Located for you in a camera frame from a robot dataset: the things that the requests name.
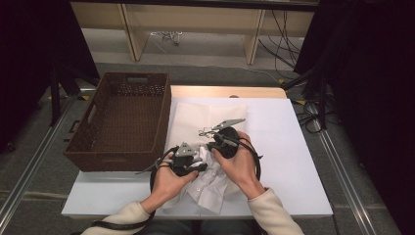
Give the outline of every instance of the gray floor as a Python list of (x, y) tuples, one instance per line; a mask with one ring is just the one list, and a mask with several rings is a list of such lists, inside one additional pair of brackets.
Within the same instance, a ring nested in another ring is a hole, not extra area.
[[(277, 62), (275, 65), (274, 58), (261, 47), (256, 52), (254, 65), (248, 66), (242, 37), (239, 35), (183, 33), (179, 46), (162, 40), (159, 36), (152, 36), (140, 62), (132, 62), (122, 31), (84, 30), (84, 34), (100, 75), (106, 71), (167, 71), (170, 72), (172, 83), (176, 84), (254, 86), (278, 86), (277, 81), (281, 76), (275, 67), (284, 76), (295, 76), (291, 68), (282, 63)], [(267, 37), (261, 40), (267, 46), (273, 46)], [(301, 46), (300, 38), (293, 38), (293, 42), (298, 47)], [(300, 91), (301, 87), (296, 87), (290, 90), (288, 96), (300, 98)], [(92, 94), (93, 91), (83, 93), (87, 96)], [(48, 97), (48, 93), (45, 93), (41, 99), (42, 109), (33, 113), (19, 137), (14, 140), (17, 150), (4, 151), (0, 155), (0, 206), (14, 189), (49, 129), (51, 104)], [(77, 175), (77, 168), (62, 152), (71, 136), (69, 130), (73, 122), (81, 119), (87, 105), (88, 101), (76, 100), (69, 108), (62, 127), (3, 234), (70, 234), (83, 230), (90, 223), (89, 220), (75, 220), (61, 215)], [(302, 112), (301, 105), (294, 105), (294, 109), (297, 113)], [(336, 117), (329, 117), (329, 120), (328, 134), (377, 234), (399, 234), (370, 178), (358, 166), (357, 156), (345, 131), (335, 124)], [(335, 215), (296, 218), (296, 221), (305, 234), (364, 234), (329, 160), (320, 134), (312, 134), (303, 129), (303, 135)]]

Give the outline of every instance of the white towel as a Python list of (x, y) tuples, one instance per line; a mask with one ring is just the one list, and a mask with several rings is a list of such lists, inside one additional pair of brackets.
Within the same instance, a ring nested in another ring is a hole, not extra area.
[[(246, 118), (247, 106), (207, 106), (199, 104), (178, 103), (166, 148), (171, 148), (186, 142), (195, 150), (199, 150), (199, 157), (207, 163), (207, 170), (200, 172), (198, 178), (183, 188), (175, 198), (163, 205), (170, 208), (180, 202), (188, 193), (195, 202), (212, 212), (220, 213), (228, 185), (234, 184), (226, 176), (219, 163), (207, 150), (206, 143), (213, 139), (199, 136), (199, 131), (205, 127), (214, 127), (224, 120)], [(245, 123), (233, 125), (237, 130), (244, 131)]]

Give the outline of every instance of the white tabletop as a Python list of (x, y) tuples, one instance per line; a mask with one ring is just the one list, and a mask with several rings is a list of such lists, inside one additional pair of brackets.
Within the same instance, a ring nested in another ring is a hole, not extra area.
[[(246, 132), (256, 151), (263, 155), (260, 160), (262, 184), (274, 189), (291, 216), (333, 214), (290, 100), (173, 97), (170, 123), (177, 102), (247, 104)], [(62, 214), (100, 217), (116, 213), (127, 203), (144, 200), (150, 194), (149, 178), (149, 172), (80, 172)], [(156, 212), (156, 218), (235, 217), (252, 217), (242, 193), (226, 195), (220, 214), (203, 210), (189, 196), (172, 209)]]

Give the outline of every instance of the brown wicker basket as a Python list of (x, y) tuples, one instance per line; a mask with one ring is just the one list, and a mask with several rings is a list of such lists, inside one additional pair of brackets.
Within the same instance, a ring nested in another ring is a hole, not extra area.
[(170, 105), (168, 74), (107, 72), (64, 155), (82, 171), (143, 170), (163, 154)]

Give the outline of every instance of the sleeve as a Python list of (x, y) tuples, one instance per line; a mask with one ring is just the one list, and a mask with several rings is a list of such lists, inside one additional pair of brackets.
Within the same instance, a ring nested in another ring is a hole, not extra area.
[[(105, 217), (102, 221), (113, 224), (136, 224), (144, 222), (149, 219), (150, 215), (144, 211), (139, 202), (133, 202), (126, 205), (118, 213)], [(92, 226), (82, 235), (126, 235), (134, 234), (144, 227), (129, 229), (129, 230), (112, 230), (101, 226)]]
[(281, 200), (272, 189), (268, 189), (260, 196), (248, 200), (248, 205), (259, 226), (269, 235), (303, 234), (300, 227), (283, 208)]

